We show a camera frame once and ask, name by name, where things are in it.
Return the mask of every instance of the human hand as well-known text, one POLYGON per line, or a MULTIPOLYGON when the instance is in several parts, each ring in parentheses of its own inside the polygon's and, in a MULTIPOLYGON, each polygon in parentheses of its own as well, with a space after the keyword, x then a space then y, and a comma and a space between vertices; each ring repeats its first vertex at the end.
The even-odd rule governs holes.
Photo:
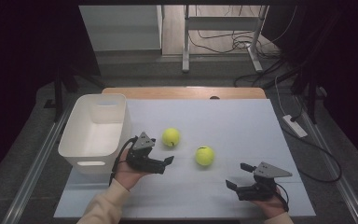
POLYGON ((275 195, 267 201, 251 201, 251 203, 260 207, 267 218, 276 217, 285 213, 282 202, 275 195))
POLYGON ((132 169, 126 162, 128 152, 129 150, 125 149, 121 154, 119 164, 117 166, 115 180, 125 189, 130 190, 136 185, 140 178, 142 178, 144 175, 150 175, 150 173, 132 169))

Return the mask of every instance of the beige sleeve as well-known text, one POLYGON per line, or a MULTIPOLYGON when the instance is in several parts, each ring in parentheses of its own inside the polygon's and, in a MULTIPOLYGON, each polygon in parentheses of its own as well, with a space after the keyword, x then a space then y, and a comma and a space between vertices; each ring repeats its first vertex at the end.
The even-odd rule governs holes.
POLYGON ((294 224, 289 214, 282 213, 276 217, 267 219, 264 224, 294 224))
POLYGON ((89 202, 83 217, 77 223, 118 223, 121 219, 121 207, 129 196, 130 192, 113 179, 106 191, 95 195, 89 202))

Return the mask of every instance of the tennis ball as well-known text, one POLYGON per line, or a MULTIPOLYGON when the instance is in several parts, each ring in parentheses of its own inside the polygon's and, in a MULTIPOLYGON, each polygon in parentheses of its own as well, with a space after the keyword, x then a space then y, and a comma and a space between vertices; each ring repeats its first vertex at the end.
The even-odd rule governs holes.
POLYGON ((162 143, 169 147, 174 147, 179 143, 180 133, 174 128, 169 128, 162 134, 162 143))
POLYGON ((199 147, 196 152, 196 161, 199 165, 211 165, 214 159, 213 149, 210 147, 199 147))

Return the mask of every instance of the power strip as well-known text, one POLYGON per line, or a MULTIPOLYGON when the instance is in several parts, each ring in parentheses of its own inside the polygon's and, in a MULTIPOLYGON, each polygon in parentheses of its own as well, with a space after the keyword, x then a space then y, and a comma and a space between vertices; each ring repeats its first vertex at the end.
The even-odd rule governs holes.
POLYGON ((304 129, 301 128, 301 126, 297 123, 297 121, 292 122, 290 120, 292 116, 286 115, 283 116, 283 120, 286 122, 287 125, 292 129, 293 132, 297 134, 298 137, 305 137, 308 134, 304 131, 304 129))

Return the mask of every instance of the white plastic bin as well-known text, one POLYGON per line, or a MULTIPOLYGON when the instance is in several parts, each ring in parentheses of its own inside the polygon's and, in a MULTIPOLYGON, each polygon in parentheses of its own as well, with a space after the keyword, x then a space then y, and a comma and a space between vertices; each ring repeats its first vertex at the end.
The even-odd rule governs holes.
POLYGON ((58 150, 82 174, 108 174, 130 138, 126 97, 89 94, 76 101, 58 150))

